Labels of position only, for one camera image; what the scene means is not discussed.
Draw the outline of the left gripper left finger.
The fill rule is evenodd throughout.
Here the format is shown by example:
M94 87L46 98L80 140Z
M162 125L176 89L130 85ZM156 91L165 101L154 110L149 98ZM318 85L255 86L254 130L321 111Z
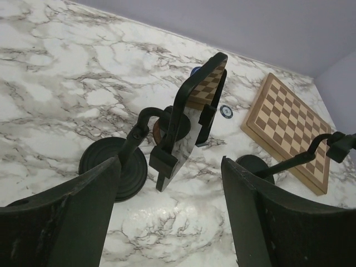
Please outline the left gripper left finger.
M99 266L121 174L118 157L1 208L1 266Z

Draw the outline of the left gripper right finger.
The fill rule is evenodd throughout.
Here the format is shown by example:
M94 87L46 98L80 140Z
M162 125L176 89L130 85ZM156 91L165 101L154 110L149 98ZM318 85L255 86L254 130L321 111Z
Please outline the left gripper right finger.
M224 157L238 266L354 266L355 210L285 191Z

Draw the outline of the black phone stand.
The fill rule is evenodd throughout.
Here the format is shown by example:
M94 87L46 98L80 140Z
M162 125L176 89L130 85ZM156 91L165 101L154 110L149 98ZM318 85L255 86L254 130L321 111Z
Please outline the black phone stand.
M84 151L78 166L80 175L117 156L121 163L115 201L123 202L135 196L147 179L147 161L139 145L149 133L148 122L152 108L143 109L127 137L106 137L95 141Z
M324 140L329 146L326 156L337 163L343 162L350 151L355 149L355 134L346 135L337 131L333 134L324 133L317 136L305 152L299 153L271 167L255 155L241 156L236 160L236 163L255 176L274 184L274 174L313 161L316 158L315 152L318 146Z

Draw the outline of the black phone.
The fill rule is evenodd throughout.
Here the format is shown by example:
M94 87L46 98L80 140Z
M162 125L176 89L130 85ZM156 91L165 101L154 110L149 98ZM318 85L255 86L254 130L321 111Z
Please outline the black phone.
M161 115L161 140L153 148L149 165L159 174L156 189L163 192L182 168L198 141L205 142L215 117L226 79L228 56L210 57L179 88L174 103Z

